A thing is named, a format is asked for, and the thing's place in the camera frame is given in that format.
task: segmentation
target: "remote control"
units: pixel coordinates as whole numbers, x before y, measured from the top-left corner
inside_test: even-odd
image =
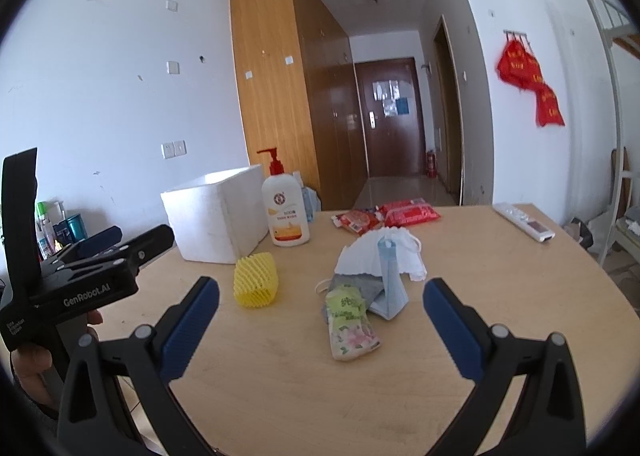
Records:
[[[556,235],[542,223],[509,203],[497,203],[494,205],[494,210],[539,243],[548,241]]]

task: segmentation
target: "hand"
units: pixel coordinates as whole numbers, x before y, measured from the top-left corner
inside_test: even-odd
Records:
[[[89,324],[102,324],[102,314],[93,310],[86,315]],[[87,331],[97,338],[93,328]],[[53,399],[42,380],[42,373],[51,367],[52,359],[49,350],[32,343],[25,343],[11,352],[15,376],[32,400],[43,406],[54,407]]]

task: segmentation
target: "wooden cabinet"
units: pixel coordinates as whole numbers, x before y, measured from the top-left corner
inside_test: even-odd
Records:
[[[268,174],[268,155],[256,151],[278,147],[324,210],[352,207],[367,165],[348,36],[321,0],[230,0],[230,8],[251,163]]]

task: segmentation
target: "green bottle cap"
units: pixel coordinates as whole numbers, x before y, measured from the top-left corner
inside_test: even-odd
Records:
[[[39,218],[43,217],[47,213],[47,204],[44,201],[36,203],[36,214]]]

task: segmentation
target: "metal bunk bed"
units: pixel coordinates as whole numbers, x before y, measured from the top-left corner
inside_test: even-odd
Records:
[[[600,32],[600,38],[604,45],[607,63],[609,64],[609,73],[611,75],[611,84],[613,87],[613,101],[616,110],[616,166],[615,178],[613,184],[613,193],[611,205],[609,208],[610,222],[607,231],[607,239],[604,248],[598,256],[598,264],[602,266],[607,257],[607,252],[613,243],[617,242],[636,261],[640,262],[640,236],[635,235],[628,230],[626,220],[624,218],[616,219],[618,215],[618,206],[620,194],[622,192],[623,179],[628,179],[630,185],[634,179],[640,179],[640,172],[626,171],[623,169],[624,150],[623,150],[623,132],[622,132],[622,115],[620,109],[620,84],[618,83],[618,72],[613,60],[612,48],[617,44],[625,49],[631,55],[640,59],[640,32],[631,22],[631,19],[617,4],[611,0],[587,0],[593,18]],[[631,194],[633,187],[629,187],[627,206],[631,202]]]

